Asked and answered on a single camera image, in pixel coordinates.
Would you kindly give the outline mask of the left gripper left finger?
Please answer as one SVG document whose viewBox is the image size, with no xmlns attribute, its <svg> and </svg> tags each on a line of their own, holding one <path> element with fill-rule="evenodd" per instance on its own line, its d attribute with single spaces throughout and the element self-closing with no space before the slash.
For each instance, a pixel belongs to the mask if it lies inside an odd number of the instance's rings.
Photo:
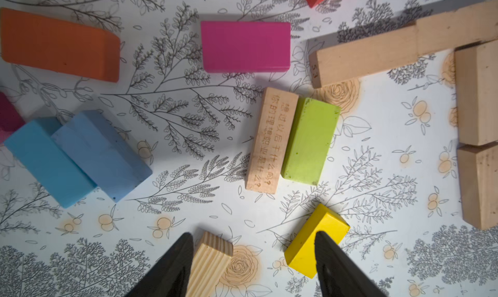
<svg viewBox="0 0 498 297">
<path fill-rule="evenodd" d="M 183 233 L 153 268 L 125 296 L 185 297 L 188 290 L 193 255 L 193 236 L 189 232 Z"/>
</svg>

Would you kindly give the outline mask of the orange block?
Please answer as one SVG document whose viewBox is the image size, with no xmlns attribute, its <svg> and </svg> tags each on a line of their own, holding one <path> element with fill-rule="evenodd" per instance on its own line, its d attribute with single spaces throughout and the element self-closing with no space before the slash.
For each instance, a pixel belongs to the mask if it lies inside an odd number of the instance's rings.
<svg viewBox="0 0 498 297">
<path fill-rule="evenodd" d="M 103 29 L 13 9 L 1 9 L 5 62 L 117 82 L 120 39 Z"/>
</svg>

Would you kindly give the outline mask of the purple block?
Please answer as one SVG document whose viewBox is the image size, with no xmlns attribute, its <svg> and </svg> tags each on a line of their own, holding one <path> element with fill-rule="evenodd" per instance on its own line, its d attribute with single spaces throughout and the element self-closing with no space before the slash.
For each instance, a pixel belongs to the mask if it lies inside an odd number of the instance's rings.
<svg viewBox="0 0 498 297">
<path fill-rule="evenodd" d="M 19 115 L 13 104 L 8 100 L 4 93 L 1 93 L 0 105 L 0 125 L 1 136 L 0 143 L 3 144 L 15 131 L 22 128 L 25 124 L 24 119 Z"/>
</svg>

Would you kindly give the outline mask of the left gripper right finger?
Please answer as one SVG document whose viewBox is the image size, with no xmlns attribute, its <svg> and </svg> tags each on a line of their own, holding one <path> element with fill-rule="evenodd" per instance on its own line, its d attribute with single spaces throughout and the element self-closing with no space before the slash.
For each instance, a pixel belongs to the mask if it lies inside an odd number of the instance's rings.
<svg viewBox="0 0 498 297">
<path fill-rule="evenodd" d="M 323 296 L 385 296 L 384 292 L 323 231 L 316 233 L 315 258 Z"/>
</svg>

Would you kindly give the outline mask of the green block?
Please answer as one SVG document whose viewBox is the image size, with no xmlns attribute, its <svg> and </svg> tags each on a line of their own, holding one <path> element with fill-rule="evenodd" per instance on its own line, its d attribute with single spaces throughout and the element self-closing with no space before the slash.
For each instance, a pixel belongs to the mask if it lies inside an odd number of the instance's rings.
<svg viewBox="0 0 498 297">
<path fill-rule="evenodd" d="M 319 183 L 340 115 L 340 106 L 299 98 L 281 170 L 284 179 Z"/>
</svg>

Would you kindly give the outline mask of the magenta block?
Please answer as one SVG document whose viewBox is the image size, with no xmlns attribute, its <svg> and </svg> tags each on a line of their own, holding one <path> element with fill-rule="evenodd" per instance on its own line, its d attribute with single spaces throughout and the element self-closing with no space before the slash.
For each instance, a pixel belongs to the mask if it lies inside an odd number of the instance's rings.
<svg viewBox="0 0 498 297">
<path fill-rule="evenodd" d="M 207 22 L 200 25 L 208 73 L 286 72 L 291 66 L 291 24 Z"/>
</svg>

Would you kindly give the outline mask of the wood block marked 71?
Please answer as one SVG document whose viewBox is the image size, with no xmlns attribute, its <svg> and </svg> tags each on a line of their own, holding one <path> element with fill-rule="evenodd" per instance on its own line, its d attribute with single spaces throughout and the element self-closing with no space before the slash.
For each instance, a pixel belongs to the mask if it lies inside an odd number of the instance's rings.
<svg viewBox="0 0 498 297">
<path fill-rule="evenodd" d="M 463 219 L 480 230 L 497 226 L 497 142 L 457 150 Z"/>
</svg>

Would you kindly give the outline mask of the light blue block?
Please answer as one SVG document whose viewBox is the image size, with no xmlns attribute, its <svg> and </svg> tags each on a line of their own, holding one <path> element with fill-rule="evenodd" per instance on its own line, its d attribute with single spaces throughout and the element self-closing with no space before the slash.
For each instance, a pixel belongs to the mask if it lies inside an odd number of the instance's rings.
<svg viewBox="0 0 498 297">
<path fill-rule="evenodd" d="M 34 119 L 8 137 L 4 145 L 59 205 L 68 208 L 97 185 L 52 140 L 61 127 L 54 117 Z"/>
</svg>

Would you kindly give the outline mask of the natural wood block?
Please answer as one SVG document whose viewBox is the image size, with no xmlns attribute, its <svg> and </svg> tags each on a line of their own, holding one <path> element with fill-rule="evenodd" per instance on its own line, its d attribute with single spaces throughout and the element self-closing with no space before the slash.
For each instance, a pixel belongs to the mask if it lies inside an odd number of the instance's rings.
<svg viewBox="0 0 498 297">
<path fill-rule="evenodd" d="M 299 96 L 266 88 L 248 165 L 246 189 L 275 194 Z"/>
<path fill-rule="evenodd" d="M 417 33 L 416 26 L 410 25 L 315 51 L 309 56 L 313 87 L 322 88 L 415 63 Z"/>
<path fill-rule="evenodd" d="M 418 56 L 497 39 L 497 0 L 416 20 Z"/>
</svg>

